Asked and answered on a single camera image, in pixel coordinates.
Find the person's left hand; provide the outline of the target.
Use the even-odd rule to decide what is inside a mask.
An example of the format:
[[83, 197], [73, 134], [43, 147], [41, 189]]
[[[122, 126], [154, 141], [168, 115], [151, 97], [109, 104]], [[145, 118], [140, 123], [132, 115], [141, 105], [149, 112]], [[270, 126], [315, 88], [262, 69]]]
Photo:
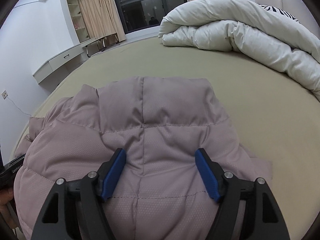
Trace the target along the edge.
[[1, 214], [11, 229], [17, 227], [10, 211], [8, 209], [7, 204], [14, 198], [14, 190], [13, 188], [4, 189], [0, 191], [0, 210]]

